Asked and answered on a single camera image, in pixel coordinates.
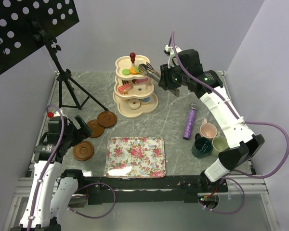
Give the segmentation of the brown wooden saucer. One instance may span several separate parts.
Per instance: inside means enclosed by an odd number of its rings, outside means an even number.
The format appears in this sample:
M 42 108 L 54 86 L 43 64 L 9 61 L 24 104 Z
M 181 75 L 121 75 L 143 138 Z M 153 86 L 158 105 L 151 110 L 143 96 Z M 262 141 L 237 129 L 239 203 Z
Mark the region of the brown wooden saucer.
M 82 141 L 73 148 L 73 157 L 78 161 L 87 161 L 94 154 L 94 146 L 89 141 Z
M 98 115 L 97 122 L 104 128 L 110 128 L 117 123 L 117 116 L 113 112 L 104 111 Z
M 96 119 L 87 122 L 87 126 L 92 130 L 92 135 L 90 136 L 91 138 L 100 137 L 105 130 L 105 128 L 102 127 Z

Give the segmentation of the metal serving tongs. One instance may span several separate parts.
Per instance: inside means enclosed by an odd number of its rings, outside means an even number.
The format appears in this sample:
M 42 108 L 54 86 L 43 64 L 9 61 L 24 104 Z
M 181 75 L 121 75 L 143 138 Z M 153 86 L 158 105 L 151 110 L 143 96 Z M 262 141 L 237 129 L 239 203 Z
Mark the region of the metal serving tongs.
M 161 80 L 161 74 L 156 71 L 150 63 L 146 62 L 146 64 L 139 64 L 138 69 L 142 75 L 148 76 L 155 80 L 158 83 L 159 87 L 163 88 L 164 90 L 170 91 L 176 97 L 180 96 L 179 89 L 170 89 L 169 87 L 164 86 L 164 83 Z

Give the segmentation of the pink cake slice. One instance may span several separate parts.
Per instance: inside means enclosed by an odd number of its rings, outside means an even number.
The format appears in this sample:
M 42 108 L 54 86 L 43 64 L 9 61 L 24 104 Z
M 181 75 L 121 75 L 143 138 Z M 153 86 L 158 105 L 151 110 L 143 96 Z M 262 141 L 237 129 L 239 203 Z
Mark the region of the pink cake slice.
M 136 84 L 143 84 L 143 83 L 146 83 L 147 81 L 148 81 L 148 78 L 136 79 L 135 83 Z

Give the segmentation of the blue glazed donut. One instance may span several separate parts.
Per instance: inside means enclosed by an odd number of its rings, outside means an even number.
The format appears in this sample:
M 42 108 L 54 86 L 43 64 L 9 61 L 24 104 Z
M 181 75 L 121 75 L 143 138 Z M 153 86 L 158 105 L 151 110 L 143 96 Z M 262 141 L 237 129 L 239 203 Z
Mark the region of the blue glazed donut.
M 143 105 L 146 105 L 146 104 L 150 103 L 150 100 L 151 100 L 150 97 L 147 97 L 147 98 L 144 98 L 144 99 L 140 99 L 140 103 L 143 104 Z

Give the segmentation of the white cake slice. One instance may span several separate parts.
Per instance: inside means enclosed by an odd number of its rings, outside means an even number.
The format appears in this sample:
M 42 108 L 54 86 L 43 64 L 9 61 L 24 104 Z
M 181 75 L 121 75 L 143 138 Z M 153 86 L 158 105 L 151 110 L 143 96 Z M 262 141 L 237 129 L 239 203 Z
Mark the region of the white cake slice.
M 135 93 L 141 93 L 146 91 L 146 84 L 134 84 L 133 90 Z

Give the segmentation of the orange macaron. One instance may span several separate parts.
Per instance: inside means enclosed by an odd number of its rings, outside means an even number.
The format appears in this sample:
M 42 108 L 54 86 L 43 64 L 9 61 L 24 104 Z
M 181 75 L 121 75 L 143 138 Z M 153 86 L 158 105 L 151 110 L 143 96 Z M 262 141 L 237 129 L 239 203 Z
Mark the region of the orange macaron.
M 137 71 L 135 70 L 135 67 L 131 67 L 131 68 L 129 69 L 129 72 L 130 72 L 132 75 L 138 74 Z

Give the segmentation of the cream three-tier cake stand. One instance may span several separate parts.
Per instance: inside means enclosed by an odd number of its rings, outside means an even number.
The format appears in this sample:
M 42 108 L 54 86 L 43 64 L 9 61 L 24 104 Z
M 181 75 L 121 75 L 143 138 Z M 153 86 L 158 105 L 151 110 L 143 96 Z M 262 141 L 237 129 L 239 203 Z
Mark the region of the cream three-tier cake stand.
M 158 106 L 152 78 L 140 72 L 140 65 L 148 62 L 149 58 L 133 52 L 115 61 L 113 99 L 120 114 L 126 118 L 151 113 Z

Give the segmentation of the cream glazed donut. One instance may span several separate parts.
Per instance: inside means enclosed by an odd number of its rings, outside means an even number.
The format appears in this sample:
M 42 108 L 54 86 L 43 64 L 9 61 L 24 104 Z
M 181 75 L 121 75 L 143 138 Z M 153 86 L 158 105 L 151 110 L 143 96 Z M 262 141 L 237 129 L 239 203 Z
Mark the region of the cream glazed donut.
M 128 101 L 128 106 L 132 110 L 137 110 L 140 107 L 141 103 L 138 99 L 133 98 Z

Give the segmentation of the chocolate cake slice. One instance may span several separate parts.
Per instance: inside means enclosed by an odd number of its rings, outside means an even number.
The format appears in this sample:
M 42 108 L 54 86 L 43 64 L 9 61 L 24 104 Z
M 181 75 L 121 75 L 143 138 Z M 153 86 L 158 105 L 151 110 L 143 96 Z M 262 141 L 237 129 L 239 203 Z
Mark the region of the chocolate cake slice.
M 122 80 L 122 84 L 129 84 L 129 81 L 128 80 Z

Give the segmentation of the red striped cake slice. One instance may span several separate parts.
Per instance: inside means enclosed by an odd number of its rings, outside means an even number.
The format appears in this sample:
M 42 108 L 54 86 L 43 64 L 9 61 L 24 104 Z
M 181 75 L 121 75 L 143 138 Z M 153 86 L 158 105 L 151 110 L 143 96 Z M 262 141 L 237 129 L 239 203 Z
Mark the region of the red striped cake slice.
M 124 85 L 118 87 L 118 93 L 121 94 L 121 95 L 124 95 L 123 92 L 124 92 L 125 90 L 130 91 L 131 89 L 132 89 L 132 87 L 131 87 L 130 84 L 124 84 Z

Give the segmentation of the pink cup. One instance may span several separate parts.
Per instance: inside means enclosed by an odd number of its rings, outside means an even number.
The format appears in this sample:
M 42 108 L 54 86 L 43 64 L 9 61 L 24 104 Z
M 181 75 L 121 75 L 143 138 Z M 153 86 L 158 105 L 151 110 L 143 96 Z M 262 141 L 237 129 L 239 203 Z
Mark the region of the pink cup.
M 214 139 L 218 134 L 217 128 L 212 123 L 209 123 L 206 118 L 202 120 L 199 132 L 202 137 L 205 137 L 209 140 Z

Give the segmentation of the dark green mug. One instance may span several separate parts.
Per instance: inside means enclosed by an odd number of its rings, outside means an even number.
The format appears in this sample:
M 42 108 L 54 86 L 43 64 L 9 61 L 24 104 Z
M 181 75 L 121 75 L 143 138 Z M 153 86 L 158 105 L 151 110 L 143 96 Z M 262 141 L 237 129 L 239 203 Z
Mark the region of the dark green mug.
M 192 146 L 192 154 L 196 158 L 205 158 L 211 154 L 213 145 L 211 141 L 205 137 L 201 137 L 199 133 L 195 135 L 195 142 Z

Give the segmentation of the light green cup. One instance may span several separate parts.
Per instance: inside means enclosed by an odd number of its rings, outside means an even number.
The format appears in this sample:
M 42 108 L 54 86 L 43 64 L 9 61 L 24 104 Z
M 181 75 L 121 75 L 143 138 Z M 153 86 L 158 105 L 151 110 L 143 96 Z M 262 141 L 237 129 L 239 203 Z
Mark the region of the light green cup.
M 212 152 L 211 155 L 217 157 L 218 154 L 229 148 L 227 139 L 224 136 L 217 136 L 212 139 Z

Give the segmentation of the black perforated music stand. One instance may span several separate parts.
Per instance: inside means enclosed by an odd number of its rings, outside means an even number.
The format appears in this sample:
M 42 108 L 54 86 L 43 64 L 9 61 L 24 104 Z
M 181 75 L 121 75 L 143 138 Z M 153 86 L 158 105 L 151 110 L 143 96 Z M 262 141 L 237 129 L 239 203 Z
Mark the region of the black perforated music stand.
M 61 47 L 57 37 L 79 22 L 78 13 L 72 0 L 0 0 L 0 75 L 19 62 L 46 47 L 58 70 L 59 107 L 62 103 L 62 86 L 66 85 L 72 96 L 72 108 L 82 109 L 74 93 L 77 86 L 86 94 L 85 102 L 94 100 L 105 111 L 108 109 L 93 95 L 85 90 L 71 76 L 69 69 L 64 70 L 57 53 Z

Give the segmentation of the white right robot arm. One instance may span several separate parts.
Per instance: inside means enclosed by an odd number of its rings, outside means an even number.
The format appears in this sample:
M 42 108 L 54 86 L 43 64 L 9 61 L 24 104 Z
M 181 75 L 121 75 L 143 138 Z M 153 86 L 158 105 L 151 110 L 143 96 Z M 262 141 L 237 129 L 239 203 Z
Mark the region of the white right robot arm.
M 186 86 L 206 105 L 226 137 L 228 148 L 219 153 L 217 160 L 201 173 L 201 188 L 211 192 L 218 180 L 251 159 L 264 144 L 262 135 L 255 135 L 245 124 L 227 95 L 215 71 L 203 71 L 199 53 L 194 49 L 179 50 L 167 45 L 169 60 L 160 66 L 159 86 L 174 90 Z

